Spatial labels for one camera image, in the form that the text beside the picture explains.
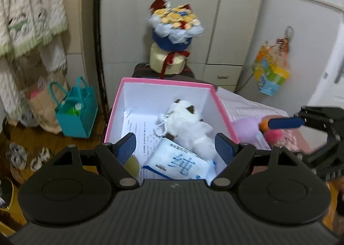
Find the tissue packet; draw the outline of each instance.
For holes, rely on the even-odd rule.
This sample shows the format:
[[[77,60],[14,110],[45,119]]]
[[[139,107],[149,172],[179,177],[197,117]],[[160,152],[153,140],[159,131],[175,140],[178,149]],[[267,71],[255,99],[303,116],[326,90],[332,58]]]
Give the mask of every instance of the tissue packet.
[[[207,161],[167,138],[162,138],[143,165],[167,179],[206,179],[214,162]]]

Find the white wardrobe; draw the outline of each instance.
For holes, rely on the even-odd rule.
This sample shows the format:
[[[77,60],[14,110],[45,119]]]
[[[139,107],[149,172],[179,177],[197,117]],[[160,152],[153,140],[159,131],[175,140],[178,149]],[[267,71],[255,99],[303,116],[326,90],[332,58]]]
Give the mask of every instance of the white wardrobe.
[[[153,43],[147,25],[154,0],[101,0],[101,47],[112,106],[119,82],[147,63]],[[235,89],[255,28],[261,0],[172,0],[190,4],[205,29],[188,48],[188,65],[199,80]]]

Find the black pole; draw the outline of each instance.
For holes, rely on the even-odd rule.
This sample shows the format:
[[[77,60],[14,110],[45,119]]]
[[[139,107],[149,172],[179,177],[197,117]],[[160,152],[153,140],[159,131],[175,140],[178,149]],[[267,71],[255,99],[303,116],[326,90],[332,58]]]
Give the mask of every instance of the black pole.
[[[109,104],[106,96],[103,60],[101,58],[100,0],[93,0],[93,36],[101,106],[105,117],[105,123],[108,124]]]

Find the orange ball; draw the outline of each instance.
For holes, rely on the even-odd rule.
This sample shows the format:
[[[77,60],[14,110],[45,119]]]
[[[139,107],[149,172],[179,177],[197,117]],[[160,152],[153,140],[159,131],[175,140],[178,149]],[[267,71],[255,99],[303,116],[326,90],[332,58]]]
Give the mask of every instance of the orange ball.
[[[259,129],[261,132],[266,132],[268,130],[270,130],[270,128],[268,127],[268,122],[269,122],[270,118],[263,118],[261,123],[259,124]]]

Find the blue chinese character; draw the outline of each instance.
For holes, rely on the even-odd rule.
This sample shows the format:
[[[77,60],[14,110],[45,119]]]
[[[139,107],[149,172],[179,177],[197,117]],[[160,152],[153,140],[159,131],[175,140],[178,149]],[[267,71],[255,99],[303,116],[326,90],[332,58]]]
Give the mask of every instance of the blue chinese character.
[[[170,165],[168,164],[168,166],[170,167],[178,167],[180,166],[180,164],[183,164],[183,154],[180,154],[176,157],[173,157],[173,160],[171,161],[171,164],[173,165]]]
[[[176,157],[173,157],[171,164],[168,164],[170,167],[181,167],[180,174],[187,176],[192,165],[195,164],[191,161],[191,158],[188,160],[183,158],[183,154],[180,154]]]
[[[188,160],[183,158],[183,163],[182,165],[180,165],[180,167],[182,168],[180,173],[187,176],[189,174],[190,168],[192,167],[192,164],[195,164],[195,163],[191,162],[191,158],[189,158]]]

